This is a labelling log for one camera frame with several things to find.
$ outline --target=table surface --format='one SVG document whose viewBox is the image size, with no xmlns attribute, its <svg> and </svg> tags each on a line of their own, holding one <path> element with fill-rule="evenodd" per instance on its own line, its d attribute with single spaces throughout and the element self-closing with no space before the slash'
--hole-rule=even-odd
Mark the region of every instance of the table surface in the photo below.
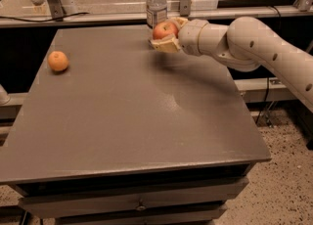
<svg viewBox="0 0 313 225">
<path fill-rule="evenodd" d="M 270 159 L 229 71 L 149 48 L 143 26 L 59 30 L 5 144 L 0 183 L 31 183 Z"/>
</svg>

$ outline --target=terrazzo floor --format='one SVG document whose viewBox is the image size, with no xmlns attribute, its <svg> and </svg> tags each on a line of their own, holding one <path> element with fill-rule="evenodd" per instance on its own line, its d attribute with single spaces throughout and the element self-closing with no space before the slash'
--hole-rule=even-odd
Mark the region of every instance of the terrazzo floor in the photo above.
<svg viewBox="0 0 313 225">
<path fill-rule="evenodd" d="M 286 103 L 272 110 L 273 127 L 260 119 L 258 129 L 272 160 L 252 169 L 249 184 L 209 225 L 313 224 L 313 151 L 306 148 L 308 138 L 289 108 Z M 17 204 L 18 198 L 9 187 L 0 187 L 0 205 Z M 54 220 L 44 222 L 54 224 Z M 19 220 L 0 220 L 0 224 L 15 225 Z M 33 218 L 30 224 L 39 220 Z"/>
</svg>

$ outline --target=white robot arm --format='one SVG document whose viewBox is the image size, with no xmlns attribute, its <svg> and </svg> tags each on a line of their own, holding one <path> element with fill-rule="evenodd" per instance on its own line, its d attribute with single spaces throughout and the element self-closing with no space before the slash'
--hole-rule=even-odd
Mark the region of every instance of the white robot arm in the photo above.
<svg viewBox="0 0 313 225">
<path fill-rule="evenodd" d="M 263 65 L 313 112 L 313 57 L 263 22 L 242 17 L 227 26 L 193 20 L 180 29 L 178 39 L 186 54 L 208 55 L 229 68 L 252 71 Z"/>
</svg>

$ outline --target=table drawer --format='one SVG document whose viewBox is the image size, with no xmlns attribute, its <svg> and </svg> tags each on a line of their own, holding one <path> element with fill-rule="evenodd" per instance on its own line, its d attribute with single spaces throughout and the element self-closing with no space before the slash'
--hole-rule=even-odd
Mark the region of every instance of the table drawer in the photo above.
<svg viewBox="0 0 313 225">
<path fill-rule="evenodd" d="M 218 219 L 226 210 L 222 203 L 201 203 L 175 206 L 168 209 L 155 208 L 141 213 L 118 212 L 84 215 L 57 219 L 57 225 L 200 225 Z"/>
<path fill-rule="evenodd" d="M 40 218 L 144 210 L 160 206 L 226 201 L 248 183 L 246 178 L 164 184 L 95 193 L 20 199 L 19 206 Z"/>
</svg>

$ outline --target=water bottle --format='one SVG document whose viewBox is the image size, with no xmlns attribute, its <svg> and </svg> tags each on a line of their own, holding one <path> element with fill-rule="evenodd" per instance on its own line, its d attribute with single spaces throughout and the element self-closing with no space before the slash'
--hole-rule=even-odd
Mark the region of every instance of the water bottle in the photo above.
<svg viewBox="0 0 313 225">
<path fill-rule="evenodd" d="M 153 29 L 158 23 L 167 19 L 166 0 L 147 0 L 147 26 L 149 28 L 149 40 L 153 37 Z"/>
</svg>

